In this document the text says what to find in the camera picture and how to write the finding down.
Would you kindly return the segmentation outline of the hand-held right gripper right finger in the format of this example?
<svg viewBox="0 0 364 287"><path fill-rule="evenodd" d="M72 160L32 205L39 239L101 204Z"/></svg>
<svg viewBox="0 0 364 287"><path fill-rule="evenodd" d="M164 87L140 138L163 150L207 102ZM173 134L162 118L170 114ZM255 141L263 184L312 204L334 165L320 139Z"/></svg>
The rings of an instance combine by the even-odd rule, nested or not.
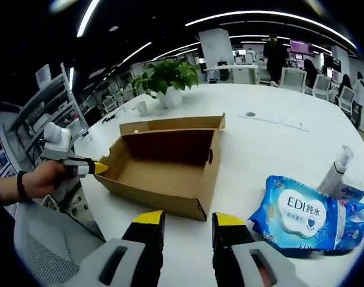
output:
<svg viewBox="0 0 364 287"><path fill-rule="evenodd" d="M212 213L212 247L218 286L307 286L289 259L268 243L256 242L234 215Z"/></svg>

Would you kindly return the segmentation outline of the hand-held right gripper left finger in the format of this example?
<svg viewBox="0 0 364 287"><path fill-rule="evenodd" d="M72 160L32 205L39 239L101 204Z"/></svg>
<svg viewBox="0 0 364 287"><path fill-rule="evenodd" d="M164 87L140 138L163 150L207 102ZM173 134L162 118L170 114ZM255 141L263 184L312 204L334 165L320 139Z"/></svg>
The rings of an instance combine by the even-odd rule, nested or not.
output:
<svg viewBox="0 0 364 287"><path fill-rule="evenodd" d="M123 237L81 261L71 286L157 286L163 266L165 213L142 213Z"/></svg>

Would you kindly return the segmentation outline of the person's left hand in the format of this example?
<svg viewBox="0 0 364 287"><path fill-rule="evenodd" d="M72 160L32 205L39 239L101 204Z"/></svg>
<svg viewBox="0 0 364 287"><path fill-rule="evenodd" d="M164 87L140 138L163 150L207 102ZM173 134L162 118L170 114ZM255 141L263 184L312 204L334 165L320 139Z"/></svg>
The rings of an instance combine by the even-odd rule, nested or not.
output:
<svg viewBox="0 0 364 287"><path fill-rule="evenodd" d="M32 172L22 177L26 195L30 199L41 199L52 193L67 180L75 177L75 168L63 163L47 160Z"/></svg>

